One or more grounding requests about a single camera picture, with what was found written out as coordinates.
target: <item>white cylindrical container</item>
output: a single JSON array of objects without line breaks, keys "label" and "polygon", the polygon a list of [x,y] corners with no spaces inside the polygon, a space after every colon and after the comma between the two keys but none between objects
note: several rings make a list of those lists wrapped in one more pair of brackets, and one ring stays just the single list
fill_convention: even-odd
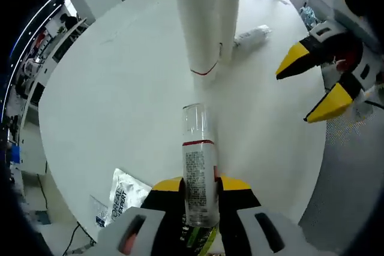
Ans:
[{"label": "white cylindrical container", "polygon": [[183,179],[185,214],[193,227],[213,227],[218,223],[217,154],[211,121],[204,104],[183,108]]},{"label": "white cylindrical container", "polygon": [[217,0],[177,0],[177,3],[190,70],[194,77],[213,80],[220,55]]},{"label": "white cylindrical container", "polygon": [[225,64],[232,60],[239,0],[218,0],[218,10],[220,17],[221,62]]}]

